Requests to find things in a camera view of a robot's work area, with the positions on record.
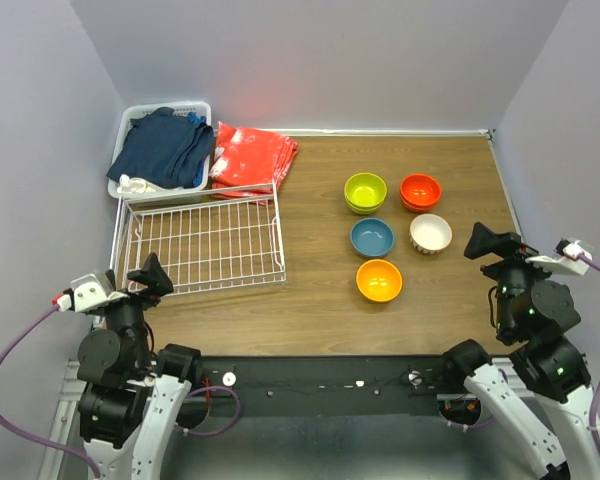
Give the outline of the lime green bowl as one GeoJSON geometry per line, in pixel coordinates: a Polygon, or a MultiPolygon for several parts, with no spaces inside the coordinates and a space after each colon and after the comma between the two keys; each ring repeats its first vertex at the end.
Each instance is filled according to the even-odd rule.
{"type": "Polygon", "coordinates": [[[353,213],[355,213],[357,215],[371,215],[371,214],[375,213],[376,211],[378,211],[383,206],[383,203],[378,203],[378,204],[372,205],[372,206],[361,206],[361,205],[357,205],[357,204],[351,203],[349,201],[346,201],[346,205],[353,213]]]}
{"type": "Polygon", "coordinates": [[[370,172],[356,173],[345,182],[344,196],[352,205],[364,209],[380,206],[386,199],[388,188],[385,181],[370,172]]]}

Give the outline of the white blue patterned bowl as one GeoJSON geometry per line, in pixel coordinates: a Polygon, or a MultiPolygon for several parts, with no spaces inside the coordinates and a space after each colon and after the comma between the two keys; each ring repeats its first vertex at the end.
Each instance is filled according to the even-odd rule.
{"type": "Polygon", "coordinates": [[[409,241],[422,254],[436,255],[452,242],[453,232],[448,222],[434,214],[416,216],[409,226],[409,241]]]}

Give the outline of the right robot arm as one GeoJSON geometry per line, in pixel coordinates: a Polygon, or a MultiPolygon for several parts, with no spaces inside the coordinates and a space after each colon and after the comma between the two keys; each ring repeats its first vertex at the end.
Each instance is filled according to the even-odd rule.
{"type": "Polygon", "coordinates": [[[581,321],[571,291],[551,278],[584,275],[596,266],[590,251],[580,240],[563,239],[555,255],[542,255],[519,234],[495,233],[477,222],[464,255],[487,254],[500,258],[481,268],[496,283],[496,337],[513,347],[513,370],[550,423],[537,418],[474,340],[444,353],[442,384],[473,394],[522,449],[537,478],[600,479],[600,380],[592,381],[583,353],[566,336],[581,321]]]}

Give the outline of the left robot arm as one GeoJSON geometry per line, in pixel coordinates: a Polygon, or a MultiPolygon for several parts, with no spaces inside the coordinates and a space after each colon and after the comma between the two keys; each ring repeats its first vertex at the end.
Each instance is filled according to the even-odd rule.
{"type": "Polygon", "coordinates": [[[158,256],[127,278],[139,290],[117,289],[113,271],[71,284],[74,311],[104,321],[78,349],[80,436],[97,479],[159,478],[184,399],[202,380],[199,350],[169,344],[151,352],[145,313],[174,291],[158,256]]]}

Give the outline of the yellow orange bowl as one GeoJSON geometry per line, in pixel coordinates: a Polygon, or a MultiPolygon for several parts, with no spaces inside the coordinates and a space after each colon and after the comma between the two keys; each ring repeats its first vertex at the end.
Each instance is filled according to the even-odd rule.
{"type": "Polygon", "coordinates": [[[403,276],[393,263],[383,259],[364,262],[356,272],[356,286],[361,295],[375,303],[396,299],[403,288],[403,276]]]}

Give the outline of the orange bowl front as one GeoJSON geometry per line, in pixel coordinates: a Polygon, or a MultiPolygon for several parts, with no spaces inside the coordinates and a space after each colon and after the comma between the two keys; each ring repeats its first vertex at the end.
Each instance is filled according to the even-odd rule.
{"type": "Polygon", "coordinates": [[[425,205],[425,206],[419,206],[419,205],[414,205],[411,204],[407,201],[403,201],[402,205],[410,212],[414,212],[414,213],[418,213],[418,214],[423,214],[423,213],[427,213],[430,212],[434,209],[435,204],[433,205],[425,205]]]}

